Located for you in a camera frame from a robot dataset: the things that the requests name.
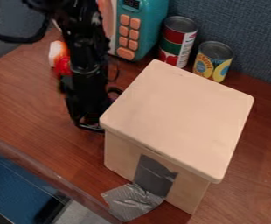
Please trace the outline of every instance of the wall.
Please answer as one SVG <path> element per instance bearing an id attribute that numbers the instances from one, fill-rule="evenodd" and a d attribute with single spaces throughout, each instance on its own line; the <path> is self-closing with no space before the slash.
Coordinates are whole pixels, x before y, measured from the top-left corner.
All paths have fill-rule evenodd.
<path id="1" fill-rule="evenodd" d="M 171 0 L 170 14 L 194 19 L 198 44 L 217 40 L 235 54 L 232 69 L 271 82 L 271 0 Z"/>
<path id="2" fill-rule="evenodd" d="M 19 0 L 0 0 L 0 33 L 27 37 L 40 27 L 43 16 Z M 17 47 L 0 41 L 0 57 Z"/>

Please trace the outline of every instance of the food can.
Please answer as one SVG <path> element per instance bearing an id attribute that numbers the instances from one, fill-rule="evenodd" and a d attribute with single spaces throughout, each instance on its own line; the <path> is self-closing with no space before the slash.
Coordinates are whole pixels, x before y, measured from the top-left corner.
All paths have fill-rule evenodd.
<path id="1" fill-rule="evenodd" d="M 176 67 L 185 67 L 197 32 L 198 26 L 190 18 L 167 17 L 164 20 L 159 59 Z"/>
<path id="2" fill-rule="evenodd" d="M 233 60 L 233 51 L 223 43 L 206 41 L 199 46 L 193 73 L 221 82 Z"/>

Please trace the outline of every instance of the box lid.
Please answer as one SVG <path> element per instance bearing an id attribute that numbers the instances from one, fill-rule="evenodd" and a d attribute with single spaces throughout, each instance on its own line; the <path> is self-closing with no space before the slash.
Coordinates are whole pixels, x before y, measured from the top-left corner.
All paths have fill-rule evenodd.
<path id="1" fill-rule="evenodd" d="M 219 183 L 254 98 L 153 60 L 102 115 L 101 126 Z"/>

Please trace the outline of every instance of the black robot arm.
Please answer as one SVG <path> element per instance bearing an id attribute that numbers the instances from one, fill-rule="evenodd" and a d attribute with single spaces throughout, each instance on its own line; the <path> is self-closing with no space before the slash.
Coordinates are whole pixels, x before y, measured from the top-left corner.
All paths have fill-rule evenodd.
<path id="1" fill-rule="evenodd" d="M 42 27 L 29 38 L 0 34 L 0 40 L 22 44 L 37 42 L 44 37 L 50 19 L 54 18 L 62 30 L 71 58 L 73 75 L 64 76 L 61 82 L 69 114 L 79 128 L 103 131 L 98 124 L 99 117 L 111 104 L 110 90 L 106 90 L 109 40 L 96 1 L 23 0 L 23 3 L 45 15 Z"/>

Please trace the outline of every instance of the gray tape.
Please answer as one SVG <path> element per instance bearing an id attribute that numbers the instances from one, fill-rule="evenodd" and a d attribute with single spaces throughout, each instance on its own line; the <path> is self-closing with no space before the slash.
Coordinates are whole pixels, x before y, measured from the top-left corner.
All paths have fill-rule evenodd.
<path id="1" fill-rule="evenodd" d="M 102 193 L 110 212 L 121 221 L 132 221 L 163 203 L 163 198 L 144 191 L 138 185 L 123 185 Z"/>
<path id="2" fill-rule="evenodd" d="M 141 155 L 134 183 L 155 195 L 166 197 L 177 176 L 156 160 Z"/>
<path id="3" fill-rule="evenodd" d="M 141 155 L 134 184 L 119 186 L 101 194 L 110 213 L 121 221 L 132 221 L 163 203 L 177 173 L 156 160 Z"/>

